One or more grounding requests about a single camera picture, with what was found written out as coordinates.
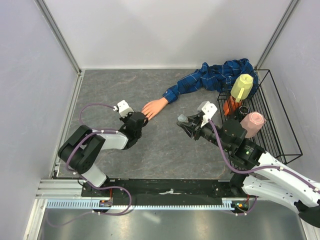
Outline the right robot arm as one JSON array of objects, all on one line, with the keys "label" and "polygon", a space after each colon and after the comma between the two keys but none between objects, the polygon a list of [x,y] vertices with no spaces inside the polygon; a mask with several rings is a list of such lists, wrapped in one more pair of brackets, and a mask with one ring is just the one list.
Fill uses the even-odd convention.
[{"label": "right robot arm", "polygon": [[229,119],[221,128],[204,113],[183,114],[177,123],[193,140],[204,138],[219,147],[233,172],[229,191],[264,198],[287,207],[306,223],[320,226],[320,184],[281,163],[264,148],[245,137],[241,124]]}]

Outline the clear nail polish bottle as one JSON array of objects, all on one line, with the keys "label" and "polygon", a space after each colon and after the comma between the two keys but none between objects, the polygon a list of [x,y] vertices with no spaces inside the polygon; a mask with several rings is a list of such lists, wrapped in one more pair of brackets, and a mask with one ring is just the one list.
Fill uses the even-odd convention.
[{"label": "clear nail polish bottle", "polygon": [[181,123],[187,123],[189,120],[188,120],[188,118],[187,118],[185,115],[180,114],[180,115],[177,117],[177,121],[178,121],[178,122],[181,122]]}]

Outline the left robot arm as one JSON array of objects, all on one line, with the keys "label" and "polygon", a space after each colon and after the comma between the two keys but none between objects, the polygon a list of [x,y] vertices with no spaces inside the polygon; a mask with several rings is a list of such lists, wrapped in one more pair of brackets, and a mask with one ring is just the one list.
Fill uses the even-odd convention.
[{"label": "left robot arm", "polygon": [[128,150],[142,137],[142,129],[148,118],[141,112],[131,111],[120,120],[120,129],[96,130],[81,125],[59,148],[58,157],[68,171],[75,172],[86,183],[85,190],[92,190],[99,197],[110,192],[110,178],[103,173],[95,161],[102,150]]}]

